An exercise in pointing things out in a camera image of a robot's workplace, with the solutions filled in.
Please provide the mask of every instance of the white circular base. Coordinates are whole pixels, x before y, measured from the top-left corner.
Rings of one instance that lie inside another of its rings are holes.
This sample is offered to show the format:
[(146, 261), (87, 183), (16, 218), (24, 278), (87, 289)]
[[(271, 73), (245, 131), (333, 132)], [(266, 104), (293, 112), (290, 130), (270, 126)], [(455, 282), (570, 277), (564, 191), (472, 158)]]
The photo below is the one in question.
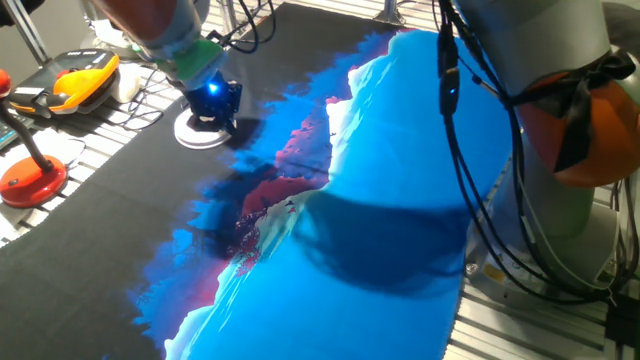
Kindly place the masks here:
[(189, 149), (205, 150), (222, 145), (231, 139), (231, 134), (224, 130), (215, 132), (194, 130), (188, 124), (192, 115), (193, 113), (190, 109), (185, 110), (178, 115), (173, 125), (176, 140), (178, 140), (182, 146), (188, 147)]

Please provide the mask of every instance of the yellow device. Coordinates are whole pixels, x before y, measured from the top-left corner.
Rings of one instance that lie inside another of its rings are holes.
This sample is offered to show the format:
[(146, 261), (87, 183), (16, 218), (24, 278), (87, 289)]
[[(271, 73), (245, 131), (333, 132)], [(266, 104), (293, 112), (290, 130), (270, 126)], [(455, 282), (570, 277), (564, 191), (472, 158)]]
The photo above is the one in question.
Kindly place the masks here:
[(69, 51), (15, 87), (9, 102), (16, 110), (50, 117), (88, 113), (111, 94), (120, 59), (111, 51)]

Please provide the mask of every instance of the blue projection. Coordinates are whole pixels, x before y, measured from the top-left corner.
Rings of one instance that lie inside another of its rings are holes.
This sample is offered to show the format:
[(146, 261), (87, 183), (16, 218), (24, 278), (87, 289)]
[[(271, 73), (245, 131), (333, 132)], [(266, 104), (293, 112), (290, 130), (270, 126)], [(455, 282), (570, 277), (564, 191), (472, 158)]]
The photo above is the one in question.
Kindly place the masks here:
[[(206, 186), (145, 268), (151, 285), (131, 292), (166, 359), (442, 358), (470, 217), (438, 110), (436, 37), (372, 35), (265, 104), (260, 138), (224, 155), (242, 179)], [(455, 125), (486, 195), (509, 126), (470, 78)], [(231, 213), (241, 249), (202, 254), (189, 229), (223, 231)]]

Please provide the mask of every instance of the red object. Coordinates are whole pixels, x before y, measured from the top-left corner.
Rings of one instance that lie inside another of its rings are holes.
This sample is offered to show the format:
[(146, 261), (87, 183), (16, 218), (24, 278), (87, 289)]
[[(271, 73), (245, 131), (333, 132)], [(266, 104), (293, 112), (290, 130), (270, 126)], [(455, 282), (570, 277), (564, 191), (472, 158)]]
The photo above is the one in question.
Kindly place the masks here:
[(67, 75), (68, 73), (70, 73), (71, 70), (62, 70), (58, 73), (58, 75), (56, 76), (56, 79), (60, 79), (61, 77)]
[(0, 69), (0, 100), (9, 96), (11, 92), (11, 78), (4, 70)]
[(13, 165), (0, 179), (0, 195), (9, 206), (30, 208), (54, 197), (67, 182), (67, 168), (60, 160), (45, 155), (53, 170), (43, 172), (28, 157)]

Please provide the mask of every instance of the red desk lamp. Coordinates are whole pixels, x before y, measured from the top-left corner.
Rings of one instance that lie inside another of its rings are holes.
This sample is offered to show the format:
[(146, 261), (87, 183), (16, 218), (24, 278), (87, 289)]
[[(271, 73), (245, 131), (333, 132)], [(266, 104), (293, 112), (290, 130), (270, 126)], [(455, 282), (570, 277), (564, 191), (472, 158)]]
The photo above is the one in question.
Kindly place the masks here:
[(38, 150), (29, 129), (9, 113), (3, 104), (11, 92), (11, 78), (0, 70), (0, 121), (20, 137), (31, 157), (20, 160), (0, 179), (0, 196), (7, 205), (17, 208), (38, 206), (54, 197), (67, 182), (67, 168), (53, 156)]

